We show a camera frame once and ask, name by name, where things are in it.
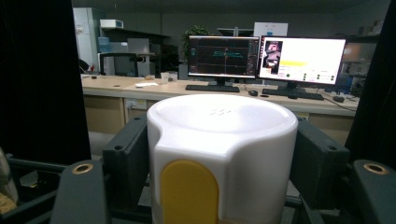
cable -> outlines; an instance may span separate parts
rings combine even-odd
[[[330,103],[333,103],[333,104],[335,104],[335,105],[338,105],[338,106],[344,108],[345,110],[356,111],[356,110],[354,110],[354,109],[346,108],[346,107],[344,107],[343,105],[339,105],[339,104],[337,104],[336,102],[334,102],[334,101],[332,101],[332,100],[329,100],[329,99],[327,99],[327,98],[324,98],[324,99],[327,100],[327,101],[329,101]]]

box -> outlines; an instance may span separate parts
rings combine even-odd
[[[123,21],[117,20],[100,20],[100,27],[107,29],[123,29]]]

shelf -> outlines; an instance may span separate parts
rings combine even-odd
[[[346,36],[347,43],[373,43],[378,42],[379,35]]]
[[[126,42],[128,38],[148,38],[151,44],[162,44],[165,38],[170,37],[124,29],[102,29],[102,32],[110,38],[111,42]]]

wooden desk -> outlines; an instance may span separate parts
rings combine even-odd
[[[158,86],[137,88],[136,83],[156,82]],[[131,118],[145,113],[147,108],[158,101],[186,94],[234,94],[257,98],[283,105],[295,114],[307,118],[323,132],[344,144],[347,140],[352,125],[358,102],[345,100],[336,105],[328,100],[332,97],[326,92],[319,91],[325,101],[297,99],[291,100],[283,96],[270,95],[269,97],[253,97],[248,91],[261,92],[263,86],[235,84],[241,90],[238,93],[213,92],[213,91],[185,91],[186,85],[206,85],[207,82],[178,80],[162,85],[160,79],[145,80],[138,77],[111,77],[99,76],[97,79],[85,77],[82,79],[84,101],[86,106],[87,122],[90,131],[101,133],[117,133]],[[143,109],[136,108],[133,103],[138,103]]]

chair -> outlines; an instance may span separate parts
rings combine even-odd
[[[105,75],[105,58],[114,58],[114,74],[122,77],[139,77],[137,55],[134,53],[101,53],[99,54],[100,74]]]

